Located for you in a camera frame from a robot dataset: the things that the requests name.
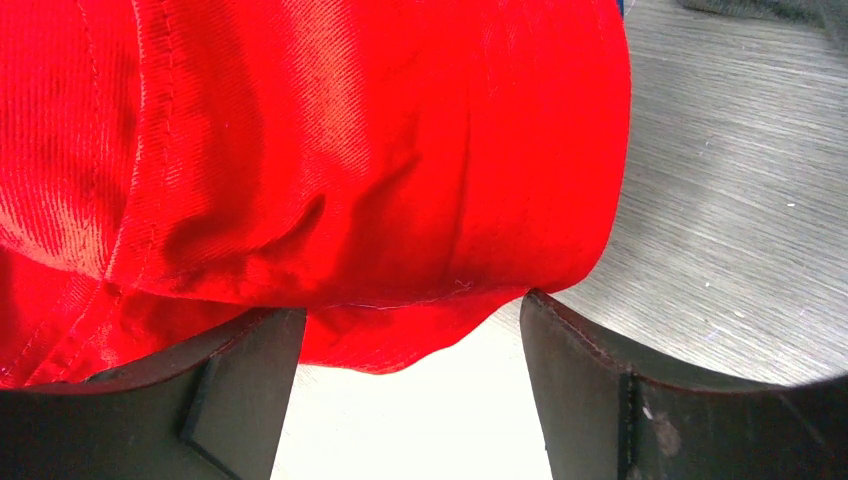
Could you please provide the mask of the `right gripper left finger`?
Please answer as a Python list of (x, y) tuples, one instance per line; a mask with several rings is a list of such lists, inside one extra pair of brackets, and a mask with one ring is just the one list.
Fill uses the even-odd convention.
[(267, 479), (306, 322), (254, 309), (77, 383), (1, 394), (5, 479)]

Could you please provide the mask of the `red hat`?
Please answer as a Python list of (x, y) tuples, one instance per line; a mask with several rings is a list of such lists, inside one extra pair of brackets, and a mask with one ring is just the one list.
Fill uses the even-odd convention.
[(630, 106), (614, 1), (5, 1), (1, 384), (255, 307), (404, 369), (588, 275)]

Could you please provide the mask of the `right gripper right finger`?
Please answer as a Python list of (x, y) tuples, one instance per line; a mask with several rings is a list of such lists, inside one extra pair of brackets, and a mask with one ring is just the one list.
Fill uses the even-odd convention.
[(843, 479), (847, 380), (780, 386), (699, 367), (538, 291), (520, 331), (554, 478)]

